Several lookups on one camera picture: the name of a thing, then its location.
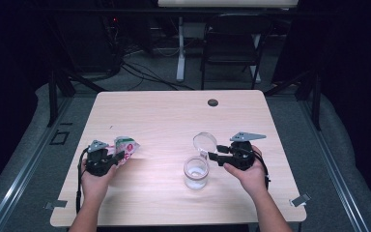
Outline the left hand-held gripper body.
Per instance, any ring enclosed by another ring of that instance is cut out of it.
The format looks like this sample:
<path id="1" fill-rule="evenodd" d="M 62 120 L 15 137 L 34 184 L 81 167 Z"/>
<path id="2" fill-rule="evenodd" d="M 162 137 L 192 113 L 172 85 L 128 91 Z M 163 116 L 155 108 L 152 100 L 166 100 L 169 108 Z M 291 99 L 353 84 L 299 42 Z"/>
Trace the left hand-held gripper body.
<path id="1" fill-rule="evenodd" d="M 109 145 L 99 140 L 94 140 L 87 149 L 86 170 L 95 176 L 105 175 L 115 163 L 114 157 L 109 155 Z"/>

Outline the dark computer tower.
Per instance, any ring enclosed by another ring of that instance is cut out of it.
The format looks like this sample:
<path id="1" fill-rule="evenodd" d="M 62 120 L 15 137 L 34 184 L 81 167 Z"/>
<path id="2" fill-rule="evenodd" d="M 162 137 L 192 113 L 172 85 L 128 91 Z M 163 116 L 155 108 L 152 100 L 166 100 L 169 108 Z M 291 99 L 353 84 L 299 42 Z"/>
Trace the dark computer tower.
<path id="1" fill-rule="evenodd" d="M 59 29 L 78 73 L 108 73 L 120 71 L 121 58 L 111 42 L 111 30 L 104 17 L 88 14 L 60 14 Z"/>

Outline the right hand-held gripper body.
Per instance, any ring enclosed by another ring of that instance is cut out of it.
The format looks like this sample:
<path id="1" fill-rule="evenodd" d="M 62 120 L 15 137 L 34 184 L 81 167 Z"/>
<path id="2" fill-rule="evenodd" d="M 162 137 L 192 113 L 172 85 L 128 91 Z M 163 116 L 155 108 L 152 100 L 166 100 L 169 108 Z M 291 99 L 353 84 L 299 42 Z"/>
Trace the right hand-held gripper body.
<path id="1" fill-rule="evenodd" d="M 266 138 L 264 134 L 238 132 L 230 138 L 231 145 L 229 152 L 233 155 L 233 165 L 240 170 L 246 170 L 251 167 L 256 160 L 265 166 L 259 153 L 252 149 L 251 140 Z"/>

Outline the clear jar with beige collar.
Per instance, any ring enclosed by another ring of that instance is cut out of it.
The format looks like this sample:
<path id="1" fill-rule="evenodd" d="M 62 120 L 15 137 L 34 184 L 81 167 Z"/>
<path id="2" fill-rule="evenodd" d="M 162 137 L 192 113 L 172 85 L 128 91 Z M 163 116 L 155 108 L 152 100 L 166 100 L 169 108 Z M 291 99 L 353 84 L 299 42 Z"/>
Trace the clear jar with beige collar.
<path id="1" fill-rule="evenodd" d="M 190 189 L 202 189 L 208 182 L 210 166 L 209 153 L 216 152 L 217 141 L 208 132 L 200 132 L 193 137 L 197 156 L 188 158 L 184 163 L 185 185 Z"/>

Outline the person's right hand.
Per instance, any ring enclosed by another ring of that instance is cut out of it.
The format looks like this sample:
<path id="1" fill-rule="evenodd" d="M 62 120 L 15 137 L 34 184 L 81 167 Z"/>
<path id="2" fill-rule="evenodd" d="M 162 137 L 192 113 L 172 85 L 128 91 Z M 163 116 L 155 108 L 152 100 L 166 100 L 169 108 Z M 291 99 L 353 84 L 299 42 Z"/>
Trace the person's right hand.
<path id="1" fill-rule="evenodd" d="M 268 192 L 265 184 L 265 170 L 260 161 L 255 160 L 253 165 L 246 170 L 240 170 L 229 163 L 224 163 L 223 167 L 240 181 L 243 189 L 250 196 L 259 196 L 261 193 Z"/>

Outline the black folding chair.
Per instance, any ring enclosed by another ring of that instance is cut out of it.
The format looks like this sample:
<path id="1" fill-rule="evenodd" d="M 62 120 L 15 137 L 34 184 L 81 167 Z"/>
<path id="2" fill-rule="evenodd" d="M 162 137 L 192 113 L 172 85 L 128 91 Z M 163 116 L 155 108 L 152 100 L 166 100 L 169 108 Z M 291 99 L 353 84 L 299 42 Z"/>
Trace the black folding chair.
<path id="1" fill-rule="evenodd" d="M 204 29 L 200 64 L 201 89 L 205 89 L 206 66 L 254 67 L 251 88 L 255 87 L 263 46 L 272 29 L 272 20 L 261 14 L 218 14 Z"/>

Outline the pink and white plastic bag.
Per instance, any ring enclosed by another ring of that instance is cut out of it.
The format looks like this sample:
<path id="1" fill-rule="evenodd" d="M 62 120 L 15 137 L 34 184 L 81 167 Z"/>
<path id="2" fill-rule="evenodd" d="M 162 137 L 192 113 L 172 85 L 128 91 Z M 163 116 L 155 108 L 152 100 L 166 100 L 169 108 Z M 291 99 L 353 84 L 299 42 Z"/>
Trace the pink and white plastic bag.
<path id="1" fill-rule="evenodd" d="M 140 145 L 133 138 L 128 136 L 118 136 L 114 139 L 114 144 L 107 147 L 107 150 L 108 155 L 114 155 L 124 151 L 124 160 L 126 163 L 139 147 Z"/>

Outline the black metal stand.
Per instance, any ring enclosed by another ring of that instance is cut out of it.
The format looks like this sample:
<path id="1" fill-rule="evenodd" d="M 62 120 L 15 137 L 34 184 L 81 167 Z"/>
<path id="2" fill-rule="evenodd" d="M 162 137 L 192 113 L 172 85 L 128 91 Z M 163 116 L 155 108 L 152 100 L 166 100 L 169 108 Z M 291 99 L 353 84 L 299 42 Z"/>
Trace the black metal stand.
<path id="1" fill-rule="evenodd" d="M 316 71 L 305 71 L 292 79 L 283 81 L 275 87 L 265 92 L 267 97 L 273 96 L 276 93 L 288 88 L 289 86 L 298 83 L 300 86 L 295 93 L 298 101 L 306 101 L 309 96 L 312 96 L 311 104 L 311 122 L 314 127 L 319 131 L 320 126 L 320 107 L 321 107 L 321 77 Z"/>
<path id="2" fill-rule="evenodd" d="M 50 72 L 48 76 L 48 94 L 49 94 L 49 121 L 47 126 L 50 128 L 58 118 L 58 93 L 72 98 L 76 91 L 71 82 L 75 80 L 97 93 L 104 92 L 105 89 L 93 83 L 92 81 L 84 78 L 83 76 L 72 72 L 68 69 L 55 69 Z"/>

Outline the metal floor rail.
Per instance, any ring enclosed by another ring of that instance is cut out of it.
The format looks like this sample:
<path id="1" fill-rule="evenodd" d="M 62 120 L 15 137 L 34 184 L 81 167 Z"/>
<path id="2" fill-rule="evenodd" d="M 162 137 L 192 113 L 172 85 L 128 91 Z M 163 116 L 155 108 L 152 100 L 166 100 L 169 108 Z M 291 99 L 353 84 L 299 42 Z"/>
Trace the metal floor rail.
<path id="1" fill-rule="evenodd" d="M 311 119 L 311 109 L 306 101 L 299 101 L 301 112 L 305 116 L 305 121 L 312 131 L 317 143 L 322 151 L 322 160 L 325 164 L 329 177 L 335 188 L 335 191 L 339 197 L 341 205 L 345 210 L 350 224 L 354 228 L 355 232 L 370 232 L 369 228 L 360 213 L 355 198 L 350 192 L 348 185 L 346 184 L 339 167 L 334 160 L 332 152 L 328 147 L 328 144 L 320 130 L 317 130 Z"/>
<path id="2" fill-rule="evenodd" d="M 58 200 L 79 135 L 78 121 L 71 116 L 72 99 L 60 103 L 59 116 L 49 128 L 38 107 L 0 176 L 0 232 L 66 232 L 54 227 L 46 202 Z"/>

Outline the white desk with legs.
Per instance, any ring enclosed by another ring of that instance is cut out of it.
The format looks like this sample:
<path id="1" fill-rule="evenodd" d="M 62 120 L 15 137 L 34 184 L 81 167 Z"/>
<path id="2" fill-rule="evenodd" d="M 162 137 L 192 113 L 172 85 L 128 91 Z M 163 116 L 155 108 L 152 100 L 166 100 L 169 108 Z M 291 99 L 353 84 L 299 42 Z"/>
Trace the white desk with legs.
<path id="1" fill-rule="evenodd" d="M 300 0 L 157 0 L 162 8 L 295 8 Z M 183 17 L 179 16 L 179 59 L 177 66 L 177 81 L 185 80 L 185 41 Z"/>

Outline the person's left hand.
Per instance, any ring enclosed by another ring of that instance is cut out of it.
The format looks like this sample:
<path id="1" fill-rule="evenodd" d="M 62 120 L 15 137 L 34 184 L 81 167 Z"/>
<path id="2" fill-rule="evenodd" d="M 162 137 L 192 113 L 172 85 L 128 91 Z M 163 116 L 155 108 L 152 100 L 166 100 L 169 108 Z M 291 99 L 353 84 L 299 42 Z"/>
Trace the person's left hand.
<path id="1" fill-rule="evenodd" d="M 106 194 L 109 183 L 113 179 L 117 171 L 117 165 L 113 164 L 108 172 L 103 176 L 96 176 L 89 173 L 86 169 L 87 160 L 84 159 L 81 164 L 81 184 L 83 193 L 86 197 L 89 195 L 101 195 Z"/>

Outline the grey tape strip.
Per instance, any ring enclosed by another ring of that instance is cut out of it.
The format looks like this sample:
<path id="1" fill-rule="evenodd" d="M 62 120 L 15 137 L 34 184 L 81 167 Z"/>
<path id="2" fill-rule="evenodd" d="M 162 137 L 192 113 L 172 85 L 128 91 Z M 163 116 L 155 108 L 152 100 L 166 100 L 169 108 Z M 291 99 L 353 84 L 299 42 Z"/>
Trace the grey tape strip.
<path id="1" fill-rule="evenodd" d="M 55 208 L 65 208 L 66 206 L 67 206 L 67 201 L 54 200 L 52 202 L 46 202 L 43 207 L 46 210 L 54 210 Z"/>
<path id="2" fill-rule="evenodd" d="M 304 206 L 310 199 L 310 195 L 308 193 L 304 193 L 303 195 L 300 195 L 295 199 L 291 199 L 290 204 L 294 207 Z"/>

